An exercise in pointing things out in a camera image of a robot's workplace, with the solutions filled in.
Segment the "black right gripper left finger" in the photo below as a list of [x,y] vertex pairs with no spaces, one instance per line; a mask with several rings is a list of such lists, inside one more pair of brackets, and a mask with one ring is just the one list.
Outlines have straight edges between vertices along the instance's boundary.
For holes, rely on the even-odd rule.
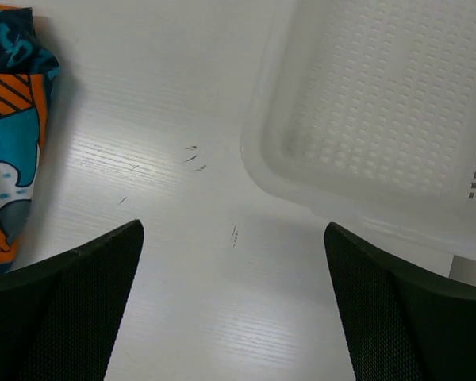
[[130,221],[0,275],[0,380],[102,380],[144,244]]

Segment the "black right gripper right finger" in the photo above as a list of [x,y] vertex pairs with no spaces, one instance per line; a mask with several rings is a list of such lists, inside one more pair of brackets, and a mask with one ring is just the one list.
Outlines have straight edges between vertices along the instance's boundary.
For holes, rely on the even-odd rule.
[[476,287],[335,222],[324,248],[357,380],[476,380]]

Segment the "colourful patterned shorts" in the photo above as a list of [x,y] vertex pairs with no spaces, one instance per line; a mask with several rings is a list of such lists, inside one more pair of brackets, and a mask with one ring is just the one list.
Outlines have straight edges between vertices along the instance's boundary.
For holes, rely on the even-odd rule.
[[0,275],[30,214],[59,65],[37,37],[32,9],[0,5]]

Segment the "white plastic basket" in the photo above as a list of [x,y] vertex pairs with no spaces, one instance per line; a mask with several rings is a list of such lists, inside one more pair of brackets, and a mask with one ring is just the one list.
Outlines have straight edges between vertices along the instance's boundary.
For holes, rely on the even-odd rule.
[[476,258],[476,1],[280,1],[241,152],[269,194]]

